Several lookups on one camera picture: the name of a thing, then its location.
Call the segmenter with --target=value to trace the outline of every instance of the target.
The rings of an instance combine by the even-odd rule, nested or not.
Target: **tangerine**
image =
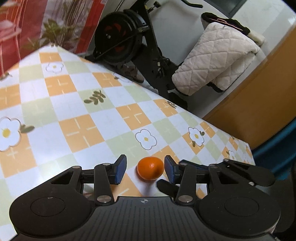
[[[142,158],[137,165],[137,171],[144,180],[155,180],[159,178],[164,171],[164,165],[161,159],[155,156]]]

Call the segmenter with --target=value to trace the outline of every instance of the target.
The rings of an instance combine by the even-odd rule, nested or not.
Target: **white quilted blanket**
[[[260,48],[238,30],[210,23],[173,74],[176,88],[192,95],[209,82],[226,90],[250,65]]]

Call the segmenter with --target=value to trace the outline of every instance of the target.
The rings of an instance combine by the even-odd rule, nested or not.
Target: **blue curtain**
[[[296,158],[296,118],[252,153],[256,165],[270,169],[277,179],[286,179]]]

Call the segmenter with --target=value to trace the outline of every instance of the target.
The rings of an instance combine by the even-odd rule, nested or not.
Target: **dark window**
[[[231,18],[246,0],[205,0],[228,18]]]

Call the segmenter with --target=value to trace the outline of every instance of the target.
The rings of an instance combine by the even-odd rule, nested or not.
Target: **metal screw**
[[[189,195],[182,195],[178,199],[181,202],[191,202],[193,200],[193,197],[191,197]]]
[[[102,202],[102,203],[110,202],[112,200],[112,198],[108,195],[101,195],[101,196],[98,196],[96,199],[98,202]]]

